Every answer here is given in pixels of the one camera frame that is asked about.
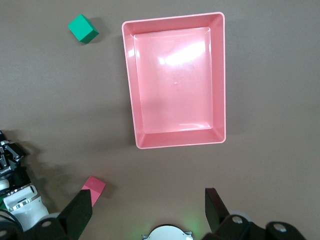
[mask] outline gray table surface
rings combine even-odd
[[[223,12],[222,144],[135,146],[121,25]],[[101,34],[79,43],[78,14]],[[81,239],[139,240],[160,224],[209,231],[204,189],[263,227],[320,237],[318,0],[2,0],[0,129],[21,142],[33,183],[61,211],[93,175],[106,188]]]

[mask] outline pink plastic bin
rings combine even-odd
[[[224,142],[223,13],[126,21],[122,34],[137,147]]]

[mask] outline black cable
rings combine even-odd
[[[0,215],[0,217],[2,217],[4,219],[7,219],[7,220],[8,219],[11,220],[11,222],[14,222],[14,223],[16,223],[18,225],[18,227],[20,228],[21,232],[24,231],[24,229],[21,226],[21,223],[18,221],[18,219],[12,213],[10,213],[10,212],[8,212],[8,211],[6,211],[4,209],[0,209],[0,212],[9,215],[11,218],[13,218],[13,220],[10,219],[9,217],[3,216],[3,215]]]

